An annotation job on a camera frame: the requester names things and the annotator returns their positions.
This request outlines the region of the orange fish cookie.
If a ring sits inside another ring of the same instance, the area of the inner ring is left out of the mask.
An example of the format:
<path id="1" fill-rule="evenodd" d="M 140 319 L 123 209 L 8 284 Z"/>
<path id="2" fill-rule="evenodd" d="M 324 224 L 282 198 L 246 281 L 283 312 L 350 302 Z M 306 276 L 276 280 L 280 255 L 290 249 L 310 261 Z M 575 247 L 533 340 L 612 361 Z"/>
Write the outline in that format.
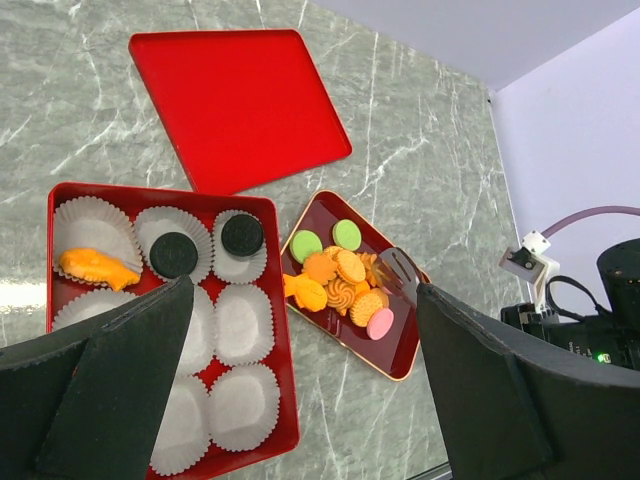
<path id="1" fill-rule="evenodd" d="M 137 284 L 141 278 L 119 259 L 91 248 L 64 251 L 58 262 L 65 274 L 89 283 L 107 284 L 114 291 Z"/>

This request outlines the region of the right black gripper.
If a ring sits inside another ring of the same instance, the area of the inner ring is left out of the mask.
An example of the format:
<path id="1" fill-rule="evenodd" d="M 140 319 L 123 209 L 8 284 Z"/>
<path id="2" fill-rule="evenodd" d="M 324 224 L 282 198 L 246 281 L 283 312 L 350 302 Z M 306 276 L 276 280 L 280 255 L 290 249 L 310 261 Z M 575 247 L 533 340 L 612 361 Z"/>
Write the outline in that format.
<path id="1" fill-rule="evenodd" d="M 532 303 L 522 303 L 503 307 L 500 321 L 598 363 L 625 366 L 621 331 L 609 316 L 591 315 L 580 321 L 561 322 L 550 308 L 536 313 Z"/>

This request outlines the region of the black sandwich cookie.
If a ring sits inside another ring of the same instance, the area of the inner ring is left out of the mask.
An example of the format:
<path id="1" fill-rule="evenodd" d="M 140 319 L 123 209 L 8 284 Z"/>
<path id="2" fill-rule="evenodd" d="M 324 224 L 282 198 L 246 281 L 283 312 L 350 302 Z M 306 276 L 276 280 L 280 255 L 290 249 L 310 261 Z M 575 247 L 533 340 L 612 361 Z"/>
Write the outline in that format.
<path id="1" fill-rule="evenodd" d="M 198 262 L 198 252 L 195 243 L 187 235 L 167 232 L 152 244 L 149 260 L 160 276 L 174 279 L 193 272 Z"/>
<path id="2" fill-rule="evenodd" d="M 237 257 L 249 257 L 258 252 L 264 241 L 261 223 L 249 214 L 236 214 L 223 226 L 221 242 L 224 249 Z"/>

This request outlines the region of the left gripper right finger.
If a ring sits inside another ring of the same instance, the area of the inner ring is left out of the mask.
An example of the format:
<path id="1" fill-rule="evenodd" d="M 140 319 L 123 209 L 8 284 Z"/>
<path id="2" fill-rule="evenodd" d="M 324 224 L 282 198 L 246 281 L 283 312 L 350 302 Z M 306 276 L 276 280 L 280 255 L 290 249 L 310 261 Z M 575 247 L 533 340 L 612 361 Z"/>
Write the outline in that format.
<path id="1" fill-rule="evenodd" d="M 417 289 L 426 371 L 456 479 L 636 479 L 639 374 Z"/>

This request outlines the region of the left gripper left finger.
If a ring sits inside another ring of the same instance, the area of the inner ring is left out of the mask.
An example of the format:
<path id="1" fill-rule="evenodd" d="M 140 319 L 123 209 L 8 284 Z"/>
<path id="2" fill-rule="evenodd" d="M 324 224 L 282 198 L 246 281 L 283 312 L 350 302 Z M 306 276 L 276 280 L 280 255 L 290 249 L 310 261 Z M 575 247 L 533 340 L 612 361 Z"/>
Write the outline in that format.
<path id="1" fill-rule="evenodd" d="M 182 276 L 164 285 L 194 286 Z M 131 415 L 140 403 L 146 410 L 156 408 L 148 421 L 151 455 L 165 412 L 171 386 L 183 350 L 184 340 L 161 374 L 168 378 L 168 396 L 154 400 L 146 396 L 137 380 L 122 376 L 107 379 L 94 373 L 107 356 L 123 359 L 128 370 L 141 364 L 130 353 L 132 331 L 127 322 L 140 312 L 143 296 L 32 340 L 1 350 L 1 476 L 4 479 L 68 479 L 54 474 L 45 460 L 49 449 L 61 451 L 76 432 L 73 423 L 82 408 L 96 409 L 104 398 L 110 426 Z M 136 454 L 141 467 L 148 470 L 150 459 Z"/>

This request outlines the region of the metal tongs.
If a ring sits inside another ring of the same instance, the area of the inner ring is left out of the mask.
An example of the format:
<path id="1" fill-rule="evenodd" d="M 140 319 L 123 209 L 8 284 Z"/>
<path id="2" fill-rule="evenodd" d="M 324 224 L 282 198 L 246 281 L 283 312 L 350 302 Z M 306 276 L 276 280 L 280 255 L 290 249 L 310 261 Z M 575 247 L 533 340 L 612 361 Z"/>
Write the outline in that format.
<path id="1" fill-rule="evenodd" d="M 398 247 L 379 253 L 372 264 L 372 272 L 381 288 L 412 307 L 417 306 L 419 285 L 429 282 L 415 262 Z"/>

